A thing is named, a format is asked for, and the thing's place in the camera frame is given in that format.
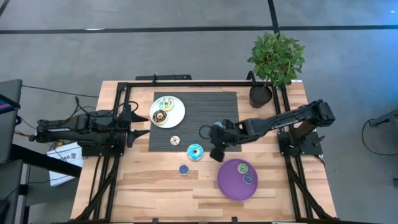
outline wooden tabletop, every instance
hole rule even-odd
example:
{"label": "wooden tabletop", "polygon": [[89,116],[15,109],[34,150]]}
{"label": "wooden tabletop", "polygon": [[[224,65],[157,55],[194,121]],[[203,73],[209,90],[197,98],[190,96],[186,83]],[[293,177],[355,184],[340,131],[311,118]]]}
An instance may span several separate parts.
{"label": "wooden tabletop", "polygon": [[[97,109],[110,110],[114,105],[118,82],[102,84]],[[132,88],[130,100],[138,102],[136,113],[149,118],[149,108],[154,101],[154,92],[197,91],[236,92],[239,120],[270,117],[275,115],[271,100],[262,108],[249,104],[249,87],[136,87]],[[287,87],[292,110],[307,104],[303,83]],[[279,93],[280,107],[284,109]],[[133,129],[150,129],[150,121],[134,123]],[[256,193],[244,202],[227,199],[218,189],[217,171],[221,163],[205,153],[201,161],[192,162],[186,152],[149,152],[149,134],[137,139],[132,148],[126,148],[120,160],[113,204],[112,222],[222,222],[238,217],[239,221],[288,221],[294,220],[292,200],[284,158],[279,154],[276,130],[268,132],[256,142],[242,145],[242,152],[227,152],[225,160],[244,159],[257,171],[259,186]],[[323,164],[313,156],[302,156],[309,191],[332,216],[335,216],[328,180]],[[78,216],[88,205],[91,183],[97,157],[84,161],[71,218]],[[190,168],[187,176],[178,173],[180,165]],[[96,178],[100,179],[100,169]],[[305,217],[302,194],[297,189],[301,214]],[[101,215],[104,217],[108,193],[103,197]]]}

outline white plate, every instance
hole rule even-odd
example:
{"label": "white plate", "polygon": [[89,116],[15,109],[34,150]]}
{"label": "white plate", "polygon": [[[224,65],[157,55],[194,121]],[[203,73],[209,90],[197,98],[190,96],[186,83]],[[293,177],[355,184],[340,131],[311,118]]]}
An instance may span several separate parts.
{"label": "white plate", "polygon": [[[157,124],[154,122],[152,115],[159,110],[159,101],[160,99],[162,99],[163,97],[170,97],[171,99],[174,100],[174,107],[173,109],[171,109],[170,111],[166,112],[167,113],[167,121],[164,124]],[[176,125],[178,125],[182,119],[184,119],[185,116],[185,106],[184,104],[181,102],[180,99],[178,99],[177,97],[174,96],[162,96],[159,99],[155,100],[154,103],[152,104],[152,106],[150,106],[150,110],[149,110],[149,117],[150,120],[158,127],[160,128],[172,128],[175,127]]]}

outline white paper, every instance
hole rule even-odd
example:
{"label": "white paper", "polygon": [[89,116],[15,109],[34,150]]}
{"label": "white paper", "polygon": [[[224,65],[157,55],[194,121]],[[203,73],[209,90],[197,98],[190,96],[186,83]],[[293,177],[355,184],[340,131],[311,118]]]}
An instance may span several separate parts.
{"label": "white paper", "polygon": [[[83,166],[83,158],[81,156],[81,147],[75,143],[71,144],[66,144],[64,146],[60,146],[56,148],[55,150],[51,150],[47,152],[47,156],[50,156],[52,158],[56,159],[61,159],[61,156],[63,157],[63,161],[69,162],[71,164],[74,164],[76,166]],[[58,186],[60,184],[63,184],[69,180],[74,179],[75,177],[72,176],[66,176],[65,174],[60,174],[57,172],[49,171],[50,173],[50,185],[52,187]]]}

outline green plant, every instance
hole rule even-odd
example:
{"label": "green plant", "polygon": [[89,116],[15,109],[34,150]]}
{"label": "green plant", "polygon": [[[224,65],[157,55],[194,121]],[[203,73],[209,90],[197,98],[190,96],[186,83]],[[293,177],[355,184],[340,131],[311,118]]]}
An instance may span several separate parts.
{"label": "green plant", "polygon": [[296,72],[301,73],[305,62],[303,50],[298,40],[286,38],[284,34],[264,34],[257,37],[255,47],[251,50],[248,62],[255,63],[254,74],[261,80],[271,80],[274,86],[285,83],[289,85],[297,78]]}

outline gray placemat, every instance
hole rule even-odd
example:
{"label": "gray placemat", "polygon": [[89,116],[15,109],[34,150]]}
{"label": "gray placemat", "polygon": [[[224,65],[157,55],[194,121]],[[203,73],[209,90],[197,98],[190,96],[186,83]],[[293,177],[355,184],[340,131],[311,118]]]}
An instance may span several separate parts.
{"label": "gray placemat", "polygon": [[[185,106],[184,119],[173,128],[160,128],[153,123],[150,125],[149,151],[150,152],[185,152],[191,144],[199,144],[209,152],[214,146],[210,140],[199,136],[199,128],[212,125],[222,119],[232,122],[239,120],[238,103],[235,92],[155,92],[154,101],[162,96],[174,96]],[[208,128],[203,128],[202,135],[206,136]],[[180,137],[180,144],[173,146],[170,143],[172,136]],[[231,146],[227,151],[242,151],[241,146]]]}

